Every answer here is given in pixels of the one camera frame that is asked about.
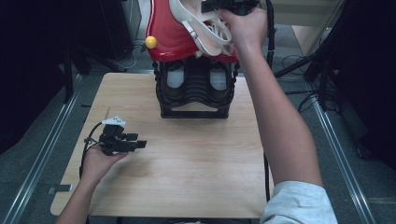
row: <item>wrist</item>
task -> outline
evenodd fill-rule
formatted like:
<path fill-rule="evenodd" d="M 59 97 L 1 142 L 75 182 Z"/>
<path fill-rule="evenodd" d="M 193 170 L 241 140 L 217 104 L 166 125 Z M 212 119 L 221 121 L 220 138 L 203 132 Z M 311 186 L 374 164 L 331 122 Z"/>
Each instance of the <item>wrist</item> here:
<path fill-rule="evenodd" d="M 238 51 L 246 55 L 252 55 L 257 53 L 262 54 L 262 44 L 255 43 L 253 41 L 241 41 L 236 45 L 236 48 L 238 49 Z"/>
<path fill-rule="evenodd" d="M 265 60 L 262 56 L 262 47 L 260 45 L 245 45 L 237 48 L 237 57 L 244 70 Z"/>
<path fill-rule="evenodd" d="M 100 183 L 100 180 L 94 180 L 89 178 L 84 178 L 84 176 L 79 180 L 78 185 L 82 186 L 84 189 L 95 189 Z"/>

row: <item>hand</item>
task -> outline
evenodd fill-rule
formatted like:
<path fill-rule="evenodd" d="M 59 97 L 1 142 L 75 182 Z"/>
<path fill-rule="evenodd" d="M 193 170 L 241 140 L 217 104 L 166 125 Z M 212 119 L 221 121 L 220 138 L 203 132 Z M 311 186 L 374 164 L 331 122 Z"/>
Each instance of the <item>hand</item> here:
<path fill-rule="evenodd" d="M 262 50 L 268 32 L 267 12 L 253 8 L 246 16 L 237 16 L 226 9 L 219 9 L 219 17 L 231 26 L 231 35 L 236 48 Z"/>
<path fill-rule="evenodd" d="M 126 157 L 128 152 L 107 156 L 99 145 L 91 147 L 86 154 L 81 181 L 95 186 L 117 161 Z"/>

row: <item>light wood tabletop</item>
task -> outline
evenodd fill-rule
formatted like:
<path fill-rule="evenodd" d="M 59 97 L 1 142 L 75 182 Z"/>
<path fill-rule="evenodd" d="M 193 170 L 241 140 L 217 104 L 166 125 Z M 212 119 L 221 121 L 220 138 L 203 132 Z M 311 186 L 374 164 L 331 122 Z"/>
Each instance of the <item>light wood tabletop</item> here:
<path fill-rule="evenodd" d="M 119 116 L 126 133 L 148 142 L 102 179 L 90 216 L 260 217 L 263 150 L 245 79 L 235 83 L 227 119 L 162 119 L 155 84 L 154 75 L 105 75 L 61 183 L 74 187 L 56 193 L 51 213 L 64 209 L 78 184 L 84 138 L 110 108 L 108 118 Z"/>

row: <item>person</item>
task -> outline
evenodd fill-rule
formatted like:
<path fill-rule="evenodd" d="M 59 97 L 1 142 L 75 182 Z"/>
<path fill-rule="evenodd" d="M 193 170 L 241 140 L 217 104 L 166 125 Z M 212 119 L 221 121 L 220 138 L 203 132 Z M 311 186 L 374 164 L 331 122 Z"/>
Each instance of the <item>person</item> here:
<path fill-rule="evenodd" d="M 274 179 L 273 197 L 261 223 L 336 223 L 322 187 L 313 136 L 262 56 L 268 30 L 266 11 L 254 8 L 240 17 L 220 9 L 219 16 L 230 25 Z M 84 223 L 96 185 L 111 165 L 125 156 L 108 157 L 99 147 L 90 149 L 78 187 L 57 223 Z"/>

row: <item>light blue sleeve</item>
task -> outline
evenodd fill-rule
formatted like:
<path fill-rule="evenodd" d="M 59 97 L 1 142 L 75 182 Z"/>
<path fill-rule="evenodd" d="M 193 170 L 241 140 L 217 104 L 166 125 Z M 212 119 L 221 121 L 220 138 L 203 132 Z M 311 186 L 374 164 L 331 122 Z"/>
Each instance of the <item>light blue sleeve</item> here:
<path fill-rule="evenodd" d="M 298 181 L 285 181 L 274 188 L 260 223 L 337 223 L 326 190 Z"/>

